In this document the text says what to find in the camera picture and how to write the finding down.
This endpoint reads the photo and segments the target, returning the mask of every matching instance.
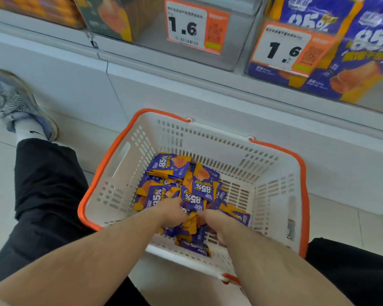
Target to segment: human arm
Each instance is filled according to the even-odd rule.
[[[0,282],[0,300],[11,306],[104,305],[157,229],[187,219],[180,202],[159,202],[45,255]]]
[[[199,216],[227,246],[252,306],[352,306],[327,278],[286,246],[245,227],[221,211]]]

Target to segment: price tag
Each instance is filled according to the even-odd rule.
[[[179,0],[164,0],[164,5],[169,41],[221,53],[229,13]]]
[[[251,61],[307,77],[339,39],[336,35],[266,21]]]

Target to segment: shopping basket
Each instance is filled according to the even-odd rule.
[[[82,199],[81,221],[95,229],[129,217],[135,190],[159,151],[191,156],[221,174],[227,203],[251,214],[249,227],[301,257],[309,240],[309,199],[304,161],[295,153],[158,110],[143,109],[117,137]],[[204,257],[156,234],[146,251],[224,282],[237,282],[227,248],[206,233]]]

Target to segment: sneaker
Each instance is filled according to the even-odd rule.
[[[17,120],[34,118],[50,142],[58,137],[58,126],[36,103],[30,87],[14,74],[0,69],[0,114],[7,130],[15,133]]]

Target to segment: sock logo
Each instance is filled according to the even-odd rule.
[[[41,135],[42,137],[45,137],[43,134],[41,133],[38,133],[37,131],[30,131],[31,134],[38,134],[38,135]]]

